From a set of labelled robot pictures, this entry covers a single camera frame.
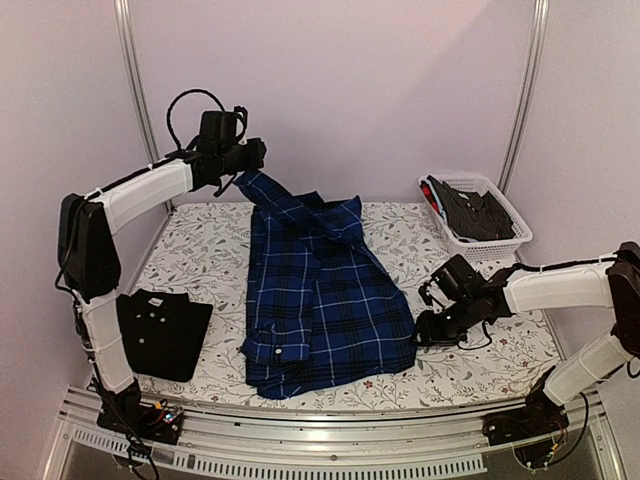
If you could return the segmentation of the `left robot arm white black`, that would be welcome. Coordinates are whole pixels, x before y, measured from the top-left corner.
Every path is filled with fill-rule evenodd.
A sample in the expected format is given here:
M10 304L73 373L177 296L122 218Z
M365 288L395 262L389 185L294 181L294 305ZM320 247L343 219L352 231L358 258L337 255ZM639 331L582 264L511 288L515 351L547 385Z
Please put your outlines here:
M223 193L223 177L261 169L266 145L248 138L247 127L241 106L206 111L187 147L105 187L63 199L55 285L72 297L83 348L108 392L119 394L134 383L118 322L121 263L114 236L160 204L205 186Z

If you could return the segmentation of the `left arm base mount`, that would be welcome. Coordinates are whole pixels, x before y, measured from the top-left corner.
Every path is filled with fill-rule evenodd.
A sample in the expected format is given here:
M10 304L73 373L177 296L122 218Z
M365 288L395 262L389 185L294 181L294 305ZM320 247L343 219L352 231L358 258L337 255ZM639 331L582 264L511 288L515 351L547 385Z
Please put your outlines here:
M166 400L153 404L135 397L104 400L97 425L103 429L163 444L176 445L182 433L184 409Z

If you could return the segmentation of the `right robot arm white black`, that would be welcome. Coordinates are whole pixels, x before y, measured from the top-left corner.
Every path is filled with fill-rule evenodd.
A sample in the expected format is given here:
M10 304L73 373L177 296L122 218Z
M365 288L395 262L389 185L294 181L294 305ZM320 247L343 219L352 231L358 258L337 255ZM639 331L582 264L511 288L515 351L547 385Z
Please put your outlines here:
M628 241L595 259L529 266L515 263L485 278L461 255L419 289L426 306L413 341L455 346L476 325L533 311L549 316L565 359L526 397L517 427L537 436L565 404L639 355L639 246Z

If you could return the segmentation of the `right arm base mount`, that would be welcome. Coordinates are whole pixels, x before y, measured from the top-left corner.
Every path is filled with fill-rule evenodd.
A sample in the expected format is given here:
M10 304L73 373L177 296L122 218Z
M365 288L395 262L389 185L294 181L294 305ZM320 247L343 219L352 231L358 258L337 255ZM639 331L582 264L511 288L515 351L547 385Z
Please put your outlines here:
M482 434L491 446L510 444L520 465L548 467L565 440L569 420L563 407L540 402L487 414Z

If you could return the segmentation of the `blue plaid long sleeve shirt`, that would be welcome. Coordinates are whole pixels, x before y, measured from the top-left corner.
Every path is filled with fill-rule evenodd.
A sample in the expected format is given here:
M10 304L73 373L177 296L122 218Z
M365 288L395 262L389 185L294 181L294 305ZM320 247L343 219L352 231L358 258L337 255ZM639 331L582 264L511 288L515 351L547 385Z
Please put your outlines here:
M259 171L235 184L254 205L247 384L283 400L412 367L413 317L366 244L360 198L294 195Z

